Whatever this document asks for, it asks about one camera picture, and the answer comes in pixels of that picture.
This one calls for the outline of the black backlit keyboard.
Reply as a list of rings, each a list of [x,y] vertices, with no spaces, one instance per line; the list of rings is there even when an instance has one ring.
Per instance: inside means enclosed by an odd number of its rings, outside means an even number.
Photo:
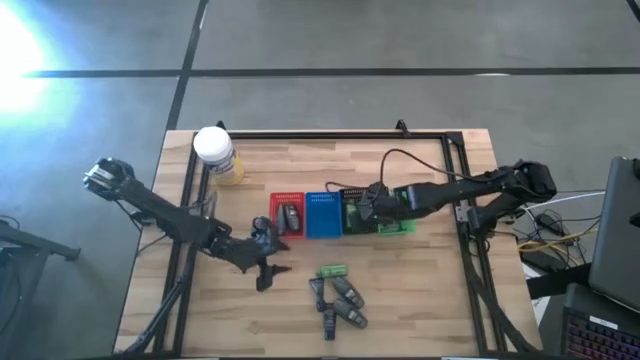
[[[640,313],[570,284],[559,353],[589,360],[640,360]]]

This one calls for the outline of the red plastic basket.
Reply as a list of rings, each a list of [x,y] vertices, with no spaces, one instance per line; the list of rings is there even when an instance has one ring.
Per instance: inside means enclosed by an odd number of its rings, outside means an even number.
[[[284,236],[279,236],[275,226],[275,217],[277,207],[280,203],[286,204],[293,203],[299,212],[300,216],[300,224],[301,228],[297,232],[292,232],[287,225],[287,231]],[[276,192],[270,195],[270,205],[269,205],[269,215],[271,217],[272,223],[275,226],[276,233],[281,238],[294,239],[294,238],[303,238],[304,237],[304,229],[305,229],[305,203],[304,203],[304,194],[302,192]]]

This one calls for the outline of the green plastic basket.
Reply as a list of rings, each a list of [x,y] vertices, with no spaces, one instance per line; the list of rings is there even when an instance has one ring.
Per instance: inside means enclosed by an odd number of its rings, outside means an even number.
[[[416,229],[415,220],[401,220],[388,224],[378,225],[378,234],[381,236],[405,235],[414,233]]]

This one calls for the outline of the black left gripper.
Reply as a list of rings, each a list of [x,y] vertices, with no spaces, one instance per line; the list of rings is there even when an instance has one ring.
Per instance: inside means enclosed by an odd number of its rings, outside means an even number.
[[[289,266],[269,265],[265,259],[273,252],[289,250],[285,242],[270,235],[258,235],[245,240],[224,236],[212,241],[212,256],[235,265],[242,272],[258,264],[256,290],[259,292],[269,289],[276,275],[291,270]]]

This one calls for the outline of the blue plastic basket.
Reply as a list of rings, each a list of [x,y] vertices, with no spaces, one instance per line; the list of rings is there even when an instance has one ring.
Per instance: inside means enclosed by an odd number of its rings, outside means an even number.
[[[305,212],[307,238],[327,239],[343,235],[339,192],[306,193]]]

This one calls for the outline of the black floor stand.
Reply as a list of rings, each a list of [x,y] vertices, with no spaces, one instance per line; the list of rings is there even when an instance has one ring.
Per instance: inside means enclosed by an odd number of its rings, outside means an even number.
[[[48,258],[74,261],[79,254],[79,248],[25,232],[18,222],[12,225],[0,216],[0,360],[8,359],[19,337]]]

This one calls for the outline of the black toiletry tube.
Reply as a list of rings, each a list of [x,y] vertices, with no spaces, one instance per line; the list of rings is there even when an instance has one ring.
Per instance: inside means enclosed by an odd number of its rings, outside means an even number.
[[[323,312],[323,331],[325,341],[334,341],[336,336],[336,318],[332,304],[327,304]]]
[[[324,312],[327,308],[324,299],[324,279],[317,277],[309,280],[309,284],[314,294],[315,307],[318,312]]]

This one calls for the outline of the black power adapter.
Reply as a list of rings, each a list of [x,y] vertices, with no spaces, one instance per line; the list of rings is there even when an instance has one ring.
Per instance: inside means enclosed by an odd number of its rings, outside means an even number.
[[[539,227],[542,227],[556,236],[563,237],[566,235],[566,231],[564,230],[560,219],[553,218],[546,213],[541,213],[536,215],[534,220]]]

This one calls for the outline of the yellow Lysol wipes canister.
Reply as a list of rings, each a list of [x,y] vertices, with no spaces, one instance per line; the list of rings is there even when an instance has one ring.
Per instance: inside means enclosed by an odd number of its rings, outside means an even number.
[[[244,165],[226,130],[217,126],[202,128],[193,147],[217,185],[231,186],[242,181]]]

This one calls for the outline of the black aluminium rig frame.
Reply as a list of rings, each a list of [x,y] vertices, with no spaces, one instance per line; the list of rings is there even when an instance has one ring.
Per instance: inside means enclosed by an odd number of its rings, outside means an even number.
[[[393,186],[441,182],[447,166],[477,174],[496,165],[486,130],[237,131],[233,138],[245,175],[217,190],[215,215],[241,238],[254,217],[268,213],[274,192],[322,191],[328,181],[368,185],[378,177]],[[287,272],[263,292],[255,271],[200,255],[187,316],[169,318],[163,351],[209,358],[473,356],[477,331],[461,254],[454,210],[446,207],[404,236],[293,239],[273,257]],[[329,341],[309,281],[320,266],[339,263],[365,299],[369,324],[339,322]]]

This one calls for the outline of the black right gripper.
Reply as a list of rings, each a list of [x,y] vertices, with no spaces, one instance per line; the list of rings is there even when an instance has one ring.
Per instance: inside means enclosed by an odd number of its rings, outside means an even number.
[[[400,210],[399,200],[393,195],[380,195],[375,201],[372,201],[373,194],[365,192],[358,200],[357,204],[360,218],[363,221],[396,219]]]

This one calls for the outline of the green battery tray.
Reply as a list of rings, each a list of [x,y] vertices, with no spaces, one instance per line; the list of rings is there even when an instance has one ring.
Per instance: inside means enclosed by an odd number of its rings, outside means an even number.
[[[345,202],[349,199],[353,199],[358,202],[362,194],[365,192],[365,188],[347,188],[339,191],[342,201],[342,229],[344,235],[361,235],[378,232],[378,226],[375,222],[361,220],[361,225],[359,227],[350,228],[346,226]]]

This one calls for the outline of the grey laptop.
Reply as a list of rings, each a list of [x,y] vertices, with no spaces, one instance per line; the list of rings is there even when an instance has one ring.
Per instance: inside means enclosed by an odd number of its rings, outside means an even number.
[[[589,284],[640,311],[639,158],[611,161]]]

